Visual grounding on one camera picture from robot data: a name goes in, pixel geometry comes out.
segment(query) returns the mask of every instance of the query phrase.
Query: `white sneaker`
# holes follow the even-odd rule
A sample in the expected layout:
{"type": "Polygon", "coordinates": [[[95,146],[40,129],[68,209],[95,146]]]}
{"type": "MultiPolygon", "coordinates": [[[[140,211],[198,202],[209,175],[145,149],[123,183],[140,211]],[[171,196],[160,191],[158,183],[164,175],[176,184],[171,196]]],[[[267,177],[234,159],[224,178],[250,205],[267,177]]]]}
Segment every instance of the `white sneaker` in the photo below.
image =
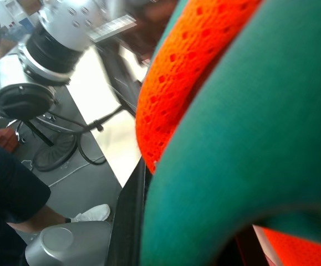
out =
{"type": "Polygon", "coordinates": [[[111,209],[107,204],[102,204],[91,208],[90,210],[80,213],[75,218],[71,218],[72,223],[74,222],[85,222],[85,221],[104,221],[110,215],[111,209]]]}

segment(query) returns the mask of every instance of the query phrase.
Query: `fan stand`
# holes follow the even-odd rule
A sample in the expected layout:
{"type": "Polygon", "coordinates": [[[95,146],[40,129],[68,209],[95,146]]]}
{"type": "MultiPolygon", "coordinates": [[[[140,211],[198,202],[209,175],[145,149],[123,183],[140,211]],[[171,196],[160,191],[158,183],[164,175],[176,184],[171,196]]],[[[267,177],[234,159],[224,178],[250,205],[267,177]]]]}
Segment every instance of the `fan stand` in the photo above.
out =
{"type": "Polygon", "coordinates": [[[32,164],[40,172],[49,172],[67,162],[77,149],[77,137],[58,133],[53,141],[38,130],[30,121],[23,121],[44,143],[35,153],[32,164]]]}

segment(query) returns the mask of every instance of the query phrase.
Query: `orange mesh fabric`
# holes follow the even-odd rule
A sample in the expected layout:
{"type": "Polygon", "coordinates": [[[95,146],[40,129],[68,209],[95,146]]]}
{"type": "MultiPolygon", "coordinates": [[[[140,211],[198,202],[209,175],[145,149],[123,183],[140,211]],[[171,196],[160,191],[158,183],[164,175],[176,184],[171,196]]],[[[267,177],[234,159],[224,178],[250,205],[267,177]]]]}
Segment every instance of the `orange mesh fabric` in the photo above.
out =
{"type": "Polygon", "coordinates": [[[321,266],[321,245],[264,229],[284,266],[321,266]]]}
{"type": "Polygon", "coordinates": [[[136,133],[151,172],[196,94],[193,85],[260,0],[190,0],[152,62],[139,97],[136,133]]]}

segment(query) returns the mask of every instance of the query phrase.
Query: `gray floor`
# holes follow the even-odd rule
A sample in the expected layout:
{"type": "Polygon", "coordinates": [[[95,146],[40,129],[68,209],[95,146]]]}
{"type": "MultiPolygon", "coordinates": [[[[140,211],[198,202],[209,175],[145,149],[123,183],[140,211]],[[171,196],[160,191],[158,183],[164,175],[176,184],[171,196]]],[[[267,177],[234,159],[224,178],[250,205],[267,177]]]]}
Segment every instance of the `gray floor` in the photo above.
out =
{"type": "MultiPolygon", "coordinates": [[[[57,99],[59,100],[59,105],[54,108],[54,112],[75,121],[85,123],[66,88],[60,88],[58,90],[57,99]]],[[[57,119],[55,123],[71,129],[78,129],[75,125],[62,121],[61,119],[57,119]]],[[[6,124],[6,121],[0,121],[0,127],[2,127],[3,124],[6,124]]],[[[54,134],[52,131],[36,123],[34,124],[47,136],[54,134]]],[[[26,143],[18,148],[15,156],[17,156],[26,167],[30,168],[30,161],[24,160],[32,160],[42,141],[38,137],[34,137],[30,129],[26,126],[21,128],[20,134],[26,139],[26,143]]],[[[83,136],[82,146],[90,159],[96,159],[103,155],[91,133],[83,136]]],[[[108,163],[101,166],[86,164],[87,162],[77,150],[69,161],[58,169],[51,172],[38,172],[37,170],[33,170],[46,185],[50,186],[52,194],[47,205],[66,217],[74,217],[78,213],[83,213],[96,205],[107,203],[111,207],[111,215],[113,215],[117,197],[121,191],[120,184],[108,163]],[[78,167],[84,165],[86,166],[54,184],[78,167]]],[[[20,233],[20,235],[27,243],[35,237],[35,235],[25,233],[20,233]]]]}

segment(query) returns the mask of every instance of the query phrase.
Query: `black pants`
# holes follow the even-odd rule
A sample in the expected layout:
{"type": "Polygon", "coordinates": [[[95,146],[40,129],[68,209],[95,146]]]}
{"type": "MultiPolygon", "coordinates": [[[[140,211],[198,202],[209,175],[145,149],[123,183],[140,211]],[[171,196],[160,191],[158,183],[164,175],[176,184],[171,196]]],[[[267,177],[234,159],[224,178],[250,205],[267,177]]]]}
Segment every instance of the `black pants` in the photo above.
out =
{"type": "Polygon", "coordinates": [[[29,220],[49,196],[48,186],[0,148],[0,266],[26,265],[26,244],[7,222],[29,220]]]}

